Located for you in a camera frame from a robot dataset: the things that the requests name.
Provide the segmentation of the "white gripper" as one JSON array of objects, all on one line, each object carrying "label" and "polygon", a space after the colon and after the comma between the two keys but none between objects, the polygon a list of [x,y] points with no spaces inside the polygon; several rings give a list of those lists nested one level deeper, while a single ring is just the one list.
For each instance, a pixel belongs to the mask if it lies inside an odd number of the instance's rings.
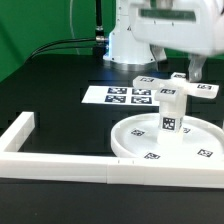
[{"label": "white gripper", "polygon": [[206,56],[224,53],[224,0],[171,0],[170,8],[144,0],[130,5],[129,18],[133,36],[151,44],[157,62],[167,59],[162,47],[191,53],[190,82],[202,79]]}]

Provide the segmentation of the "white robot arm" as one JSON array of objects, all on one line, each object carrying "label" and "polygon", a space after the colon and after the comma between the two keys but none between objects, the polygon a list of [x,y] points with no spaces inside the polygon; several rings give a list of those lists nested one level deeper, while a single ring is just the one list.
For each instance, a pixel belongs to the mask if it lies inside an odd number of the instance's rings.
[{"label": "white robot arm", "polygon": [[189,80],[199,81],[205,60],[224,54],[224,0],[116,0],[106,64],[145,71],[167,49],[188,53]]}]

